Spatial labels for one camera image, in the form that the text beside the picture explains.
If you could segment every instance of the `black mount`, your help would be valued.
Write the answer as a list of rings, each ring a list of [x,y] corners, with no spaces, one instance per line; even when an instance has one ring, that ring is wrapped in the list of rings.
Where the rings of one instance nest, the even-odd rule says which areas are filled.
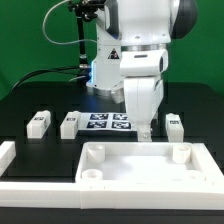
[[[70,12],[75,12],[77,17],[81,17],[85,22],[91,22],[98,16],[95,13],[98,9],[104,9],[104,3],[106,0],[81,0],[79,3],[68,4]]]

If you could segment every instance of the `black cable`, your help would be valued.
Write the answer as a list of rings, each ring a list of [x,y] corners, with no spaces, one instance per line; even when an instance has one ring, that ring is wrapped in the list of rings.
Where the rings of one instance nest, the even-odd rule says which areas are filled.
[[[79,40],[85,39],[84,35],[84,27],[83,27],[83,18],[82,18],[82,10],[80,9],[80,5],[76,4],[75,14],[78,26],[78,36]],[[79,42],[79,63],[80,64],[88,64],[88,60],[86,57],[86,47],[85,42]]]
[[[45,74],[45,73],[50,73],[50,72],[57,72],[57,73],[63,73],[63,74],[69,74],[69,75],[74,75],[71,73],[64,73],[63,71],[67,70],[73,70],[73,69],[79,69],[79,66],[69,66],[69,67],[62,67],[62,68],[53,68],[53,69],[43,69],[43,70],[37,70],[34,72],[30,72],[24,77],[22,77],[12,88],[11,91],[15,90],[21,83],[26,81],[27,79],[30,79],[34,76]]]

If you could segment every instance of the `white cylinder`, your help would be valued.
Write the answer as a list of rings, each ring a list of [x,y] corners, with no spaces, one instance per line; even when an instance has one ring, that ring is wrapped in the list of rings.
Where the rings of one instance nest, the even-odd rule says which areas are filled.
[[[183,144],[173,146],[173,161],[175,163],[185,164],[190,162],[191,147]]]
[[[97,169],[89,169],[82,172],[82,179],[87,181],[102,180],[103,173]]]
[[[91,145],[87,151],[87,159],[92,163],[102,163],[105,160],[105,146]]]

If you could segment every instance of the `white plastic part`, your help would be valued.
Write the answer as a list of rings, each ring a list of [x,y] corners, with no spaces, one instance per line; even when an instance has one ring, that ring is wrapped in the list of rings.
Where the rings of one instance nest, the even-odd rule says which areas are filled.
[[[5,141],[0,145],[0,176],[16,156],[15,142]]]
[[[173,161],[175,163],[189,163],[191,158],[191,147],[180,144],[173,147]]]
[[[179,115],[166,115],[166,132],[169,142],[183,142],[184,128]]]
[[[169,43],[170,0],[118,0],[122,46]]]
[[[154,51],[122,52],[120,72],[122,76],[156,76],[168,68],[168,52]]]
[[[27,138],[40,139],[51,124],[51,113],[39,111],[27,125]]]
[[[103,179],[103,173],[97,169],[89,169],[82,172],[82,179],[86,181],[96,181]]]
[[[92,163],[88,149],[99,144],[106,159]],[[206,147],[181,144],[192,153],[187,163],[176,163],[175,146],[180,144],[86,143],[76,174],[81,208],[223,210],[224,178]],[[102,180],[86,181],[83,172],[90,168],[101,171]]]
[[[80,186],[72,183],[1,182],[0,206],[80,208]]]
[[[89,146],[87,153],[88,153],[87,158],[89,162],[102,163],[105,160],[105,146],[104,145]]]
[[[171,27],[170,33],[173,31],[174,24],[176,22],[178,10],[179,10],[180,0],[171,0]]]
[[[160,76],[125,78],[125,106],[128,120],[135,125],[138,141],[151,141],[151,121],[163,99]]]
[[[112,88],[111,97],[115,103],[124,102],[124,82],[120,82]]]
[[[91,79],[87,82],[89,92],[110,96],[112,88],[123,81],[120,75],[121,43],[106,30],[105,13],[97,11],[97,56],[91,67]]]
[[[60,126],[61,139],[75,139],[79,129],[81,113],[78,111],[68,112]]]

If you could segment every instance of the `cable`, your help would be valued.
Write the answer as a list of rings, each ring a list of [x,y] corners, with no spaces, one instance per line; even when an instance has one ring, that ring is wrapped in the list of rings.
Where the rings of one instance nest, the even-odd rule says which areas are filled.
[[[84,78],[86,78],[86,76],[79,76],[79,77],[70,79],[69,82],[73,82],[73,81],[75,81],[75,80],[78,80],[78,79],[84,79]]]
[[[95,40],[92,40],[92,39],[82,39],[82,40],[76,40],[76,41],[71,41],[71,42],[57,42],[57,41],[54,41],[52,39],[50,39],[46,33],[46,23],[47,23],[47,20],[48,20],[48,17],[49,15],[51,14],[51,12],[53,10],[55,10],[57,7],[59,7],[60,5],[66,3],[66,2],[69,2],[70,0],[64,0],[62,2],[59,2],[58,4],[56,4],[55,6],[53,6],[48,12],[47,14],[45,15],[45,18],[44,18],[44,21],[43,21],[43,25],[42,25],[42,31],[43,31],[43,34],[45,36],[45,38],[53,43],[53,44],[57,44],[57,45],[71,45],[71,44],[78,44],[80,42],[94,42],[94,43],[97,43]]]
[[[70,67],[62,67],[62,68],[53,68],[53,69],[43,69],[43,70],[37,70],[34,72],[30,72],[27,75],[23,76],[12,88],[11,91],[15,90],[21,83],[26,81],[27,79],[30,79],[34,76],[45,74],[45,73],[50,73],[50,72],[57,72],[57,73],[63,73],[63,74],[69,74],[69,75],[74,75],[71,73],[65,73],[63,71],[66,70],[72,70],[72,69],[79,69],[79,66],[70,66]]]

